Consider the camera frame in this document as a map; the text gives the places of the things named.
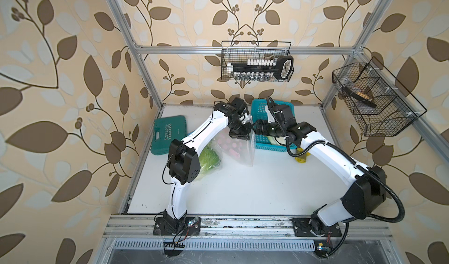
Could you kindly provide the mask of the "clear pink-zip dotted bag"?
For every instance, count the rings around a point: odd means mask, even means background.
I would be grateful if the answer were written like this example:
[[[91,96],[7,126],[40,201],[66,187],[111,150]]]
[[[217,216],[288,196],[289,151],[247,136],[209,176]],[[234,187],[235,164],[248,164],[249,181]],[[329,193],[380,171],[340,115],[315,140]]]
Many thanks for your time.
[[[229,127],[220,131],[214,141],[222,152],[231,157],[241,165],[251,167],[254,163],[256,153],[256,139],[254,132],[251,131],[248,140],[241,138],[232,138]]]

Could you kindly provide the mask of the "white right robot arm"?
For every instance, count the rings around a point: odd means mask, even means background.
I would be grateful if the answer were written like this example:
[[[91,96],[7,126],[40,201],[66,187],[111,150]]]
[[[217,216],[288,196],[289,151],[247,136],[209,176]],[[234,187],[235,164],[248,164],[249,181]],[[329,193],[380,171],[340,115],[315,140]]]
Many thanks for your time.
[[[289,105],[266,99],[267,120],[253,124],[256,134],[284,139],[289,156],[299,158],[311,154],[324,163],[348,187],[346,193],[331,204],[312,214],[319,224],[330,227],[339,222],[363,220],[367,217],[386,223],[399,223],[405,217],[405,208],[399,196],[386,184],[386,174],[379,167],[370,168],[349,156],[325,139],[317,129],[303,121],[298,123]],[[392,197],[398,208],[395,217],[374,214],[374,210]]]

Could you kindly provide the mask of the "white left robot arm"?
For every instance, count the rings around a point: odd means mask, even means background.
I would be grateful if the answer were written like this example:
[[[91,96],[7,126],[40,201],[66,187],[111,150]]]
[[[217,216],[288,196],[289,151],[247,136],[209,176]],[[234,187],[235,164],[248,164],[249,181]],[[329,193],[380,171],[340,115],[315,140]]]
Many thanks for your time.
[[[225,128],[229,129],[232,139],[250,140],[251,117],[243,99],[235,98],[230,103],[220,101],[194,132],[182,140],[172,140],[166,163],[171,176],[171,197],[163,212],[163,220],[173,228],[183,223],[187,213],[187,190],[200,173],[202,151]]]

